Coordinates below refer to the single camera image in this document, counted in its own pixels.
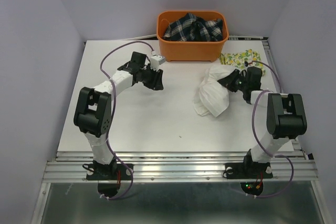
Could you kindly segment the white skirt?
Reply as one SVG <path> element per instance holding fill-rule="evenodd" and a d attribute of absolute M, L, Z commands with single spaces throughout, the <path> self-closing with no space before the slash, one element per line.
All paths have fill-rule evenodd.
<path fill-rule="evenodd" d="M 218 80 L 228 77 L 236 68 L 230 65 L 213 65 L 193 98 L 193 107 L 199 116 L 212 115 L 215 118 L 229 107 L 229 91 Z"/>

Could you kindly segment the lemon print skirt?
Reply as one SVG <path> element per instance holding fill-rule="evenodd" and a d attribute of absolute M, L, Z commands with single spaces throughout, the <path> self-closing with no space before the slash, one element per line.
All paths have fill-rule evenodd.
<path fill-rule="evenodd" d="M 243 52 L 221 53 L 219 60 L 221 64 L 231 65 L 239 70 L 246 69 L 247 67 L 245 63 L 248 63 L 248 66 L 260 68 L 263 76 L 266 74 L 264 65 L 256 62 L 261 61 L 260 53 L 252 49 L 247 49 Z"/>

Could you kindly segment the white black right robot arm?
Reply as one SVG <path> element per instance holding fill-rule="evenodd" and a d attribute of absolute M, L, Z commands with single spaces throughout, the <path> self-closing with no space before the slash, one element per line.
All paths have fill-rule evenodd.
<path fill-rule="evenodd" d="M 252 104 L 252 115 L 258 105 L 266 107 L 266 132 L 248 150 L 241 163 L 226 163 L 223 177 L 227 179 L 272 178 L 270 161 L 289 140 L 304 135 L 307 119 L 300 94 L 281 94 L 261 89 L 263 71 L 258 67 L 234 70 L 218 81 L 231 92 L 241 91 L 243 99 Z"/>

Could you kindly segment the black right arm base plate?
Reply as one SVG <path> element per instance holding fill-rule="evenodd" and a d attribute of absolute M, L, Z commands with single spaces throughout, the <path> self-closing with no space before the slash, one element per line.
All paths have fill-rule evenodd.
<path fill-rule="evenodd" d="M 270 163 L 226 163 L 222 176 L 227 179 L 273 178 Z"/>

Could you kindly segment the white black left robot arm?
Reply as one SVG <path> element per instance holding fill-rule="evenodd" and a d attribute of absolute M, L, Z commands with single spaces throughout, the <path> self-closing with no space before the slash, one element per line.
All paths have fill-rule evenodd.
<path fill-rule="evenodd" d="M 113 180 L 120 176 L 121 167 L 108 141 L 116 97 L 139 82 L 151 90 L 163 90 L 160 66 L 164 62 L 165 58 L 155 52 L 151 57 L 133 52 L 130 61 L 120 66 L 107 81 L 80 90 L 73 122 L 85 135 L 93 152 L 92 163 L 83 165 L 87 180 Z"/>

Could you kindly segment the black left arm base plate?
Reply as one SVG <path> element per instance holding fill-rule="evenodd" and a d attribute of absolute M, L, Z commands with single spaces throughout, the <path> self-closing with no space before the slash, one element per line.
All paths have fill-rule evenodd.
<path fill-rule="evenodd" d="M 86 170 L 86 180 L 88 181 L 101 181 L 101 180 L 117 180 L 130 181 L 131 175 L 126 167 L 120 163 L 113 163 L 110 167 L 109 165 L 99 165 L 99 164 L 83 164 L 82 166 Z"/>

